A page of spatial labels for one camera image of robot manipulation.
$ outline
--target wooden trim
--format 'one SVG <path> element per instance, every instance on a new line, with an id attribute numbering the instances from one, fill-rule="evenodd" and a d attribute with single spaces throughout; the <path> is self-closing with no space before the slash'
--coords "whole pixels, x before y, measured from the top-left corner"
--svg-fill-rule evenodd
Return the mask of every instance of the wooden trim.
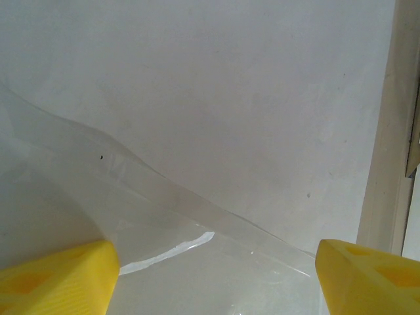
<path id="1" fill-rule="evenodd" d="M 413 179 L 406 178 L 419 77 L 420 3 L 397 0 L 357 243 L 401 255 Z"/>

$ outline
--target yellow plastic piece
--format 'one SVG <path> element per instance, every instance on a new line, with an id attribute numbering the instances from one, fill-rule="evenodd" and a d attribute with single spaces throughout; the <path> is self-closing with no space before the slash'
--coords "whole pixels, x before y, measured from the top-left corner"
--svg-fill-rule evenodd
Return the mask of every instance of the yellow plastic piece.
<path id="1" fill-rule="evenodd" d="M 316 271 L 331 315 L 420 314 L 420 262 L 322 240 Z"/>
<path id="2" fill-rule="evenodd" d="M 118 256 L 108 241 L 2 270 L 0 314 L 103 315 L 118 274 Z"/>

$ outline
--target white surface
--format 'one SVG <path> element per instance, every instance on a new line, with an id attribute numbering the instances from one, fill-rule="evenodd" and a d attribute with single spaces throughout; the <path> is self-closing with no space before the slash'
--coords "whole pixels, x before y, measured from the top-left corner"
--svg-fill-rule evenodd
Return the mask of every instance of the white surface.
<path id="1" fill-rule="evenodd" d="M 354 242 L 393 0 L 2 1 L 0 75 L 297 247 Z"/>
<path id="2" fill-rule="evenodd" d="M 406 237 L 402 248 L 402 256 L 420 261 L 420 179 L 415 176 L 413 196 L 409 207 Z"/>

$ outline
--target clear plastic bag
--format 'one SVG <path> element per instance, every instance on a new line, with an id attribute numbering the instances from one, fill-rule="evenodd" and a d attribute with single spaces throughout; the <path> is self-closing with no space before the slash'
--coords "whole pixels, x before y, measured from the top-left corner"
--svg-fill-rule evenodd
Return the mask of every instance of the clear plastic bag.
<path id="1" fill-rule="evenodd" d="M 148 261 L 119 277 L 108 314 L 319 314 L 313 257 L 2 85 L 0 209 L 1 268 L 103 238 L 122 266 Z"/>

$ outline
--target transparent plastic sheet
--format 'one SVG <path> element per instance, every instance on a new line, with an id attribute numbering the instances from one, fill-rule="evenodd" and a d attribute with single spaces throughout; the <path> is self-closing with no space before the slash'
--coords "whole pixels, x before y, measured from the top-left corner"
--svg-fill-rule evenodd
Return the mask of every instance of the transparent plastic sheet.
<path id="1" fill-rule="evenodd" d="M 122 266 L 145 262 L 119 277 L 108 314 L 320 312 L 313 257 L 2 85 L 0 209 L 1 268 L 104 238 Z"/>

